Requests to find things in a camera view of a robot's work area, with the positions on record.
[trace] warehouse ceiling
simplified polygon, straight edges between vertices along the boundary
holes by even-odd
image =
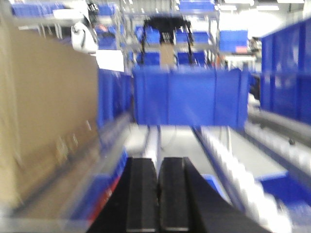
[[[171,8],[172,4],[179,2],[178,0],[108,0],[107,2],[115,2],[118,5],[121,5],[123,10],[141,12],[154,12],[158,11],[167,11]],[[226,5],[225,0],[215,0],[215,4]],[[279,4],[277,0],[255,0],[255,4],[250,6],[250,4],[234,4],[237,6],[238,11],[248,10],[256,8],[258,5],[277,5],[279,11],[283,14],[288,12],[302,11],[304,4],[297,3],[281,3]]]

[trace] conveyor belt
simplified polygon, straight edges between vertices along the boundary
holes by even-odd
[[[188,158],[163,161],[158,189],[154,182],[155,172],[153,175],[148,172],[154,171],[151,166],[151,159],[128,159],[115,192],[88,233],[158,232],[157,226],[161,232],[172,233],[268,233],[228,204],[202,178]],[[180,182],[175,183],[177,175]],[[141,179],[150,182],[135,184]],[[160,199],[159,215],[153,215],[157,213],[156,198],[150,198],[156,193]],[[135,197],[140,201],[132,202],[133,198],[138,200]],[[129,229],[129,225],[141,228]]]
[[[278,233],[292,231],[287,213],[276,200],[264,193],[261,184],[207,128],[194,129],[209,160],[215,167],[233,205],[266,229]]]
[[[220,127],[211,128],[210,131],[215,137],[220,135]],[[249,170],[254,177],[260,177],[270,174],[276,174],[286,171],[280,164],[272,160],[267,154],[258,147],[249,143],[243,136],[234,130],[231,132],[232,153],[244,164],[246,170]],[[222,129],[221,142],[226,145],[226,130]]]

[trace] metal frame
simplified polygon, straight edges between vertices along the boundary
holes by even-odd
[[[161,147],[161,131],[159,126],[153,126],[148,128],[148,134],[145,144],[145,150],[142,153],[142,158],[151,159],[154,163],[156,173],[159,174],[161,161],[159,160],[159,154]]]
[[[299,162],[303,155],[308,153],[307,151],[292,148],[286,139],[251,123],[246,123],[245,131],[238,133],[286,168],[296,180],[311,188],[311,171],[306,171]]]
[[[249,108],[248,119],[311,147],[311,126],[264,110]]]
[[[196,17],[204,17],[204,21],[208,21],[208,33],[210,35],[210,43],[194,43],[193,50],[204,50],[207,52],[208,58],[210,61],[216,58],[217,54],[219,53],[218,50],[218,35],[219,35],[219,12],[196,12],[196,11],[189,11],[189,12],[177,12],[174,10],[174,7],[170,11],[167,12],[124,12],[121,11],[121,21],[124,25],[124,46],[121,46],[121,49],[124,51],[124,65],[125,70],[130,70],[132,68],[132,64],[130,63],[129,59],[126,59],[126,55],[128,52],[132,51],[133,53],[137,53],[141,50],[141,44],[137,41],[134,33],[134,26],[135,23],[138,21],[141,25],[143,25],[143,21],[148,19],[151,16],[156,14],[172,14],[174,16],[183,16],[185,18],[190,16]],[[215,37],[211,32],[211,24],[212,22],[216,22],[217,24],[217,31],[215,33]],[[182,51],[186,50],[188,45],[186,43],[178,43],[175,45],[175,50]],[[146,49],[151,51],[157,51],[160,48],[159,44],[146,44]]]

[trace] metal shelving rack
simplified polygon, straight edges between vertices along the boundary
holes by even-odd
[[[8,1],[4,3],[6,8],[6,15],[11,18],[13,25],[19,27],[20,29],[31,29],[38,28],[39,34],[46,37],[45,27],[55,27],[56,36],[59,39],[63,39],[61,28],[62,27],[71,27],[75,25],[77,22],[81,21],[83,18],[68,18],[68,19],[59,19],[54,16],[46,16],[46,17],[15,17],[11,14],[10,9],[11,5]],[[117,9],[115,14],[112,16],[99,16],[99,23],[104,25],[113,25],[116,26],[119,32],[121,29],[120,25],[121,16],[120,11]],[[116,35],[116,40],[120,41],[121,38]]]
[[[121,11],[121,23],[124,25],[124,37],[120,42],[122,44],[123,54],[125,56],[124,64],[126,68],[131,67],[131,61],[127,59],[127,54],[129,52],[138,53],[141,51],[141,44],[135,36],[135,26],[143,25],[143,21],[157,14],[172,14],[174,16],[183,16],[186,19],[189,17],[199,17],[203,18],[204,21],[208,22],[207,31],[209,33],[209,41],[206,43],[194,43],[192,49],[193,51],[204,50],[207,52],[208,58],[212,61],[215,59],[218,51],[218,35],[219,35],[219,12],[198,12],[198,11],[189,11],[189,12],[180,12],[176,10],[166,11],[166,12],[125,12]],[[216,23],[216,31],[212,32],[211,25]],[[158,51],[160,48],[159,43],[146,43],[145,46],[147,51]],[[187,43],[177,43],[175,45],[176,51],[187,51]]]

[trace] ceiling light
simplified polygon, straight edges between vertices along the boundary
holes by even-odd
[[[225,3],[229,4],[250,4],[254,5],[254,0],[225,0]]]
[[[237,7],[234,5],[221,5],[219,6],[219,9],[222,11],[236,11]]]
[[[304,0],[277,0],[278,3],[305,3]]]
[[[271,5],[270,6],[269,5],[267,5],[267,6],[257,6],[256,8],[259,11],[278,11],[279,10],[278,6],[271,6]]]

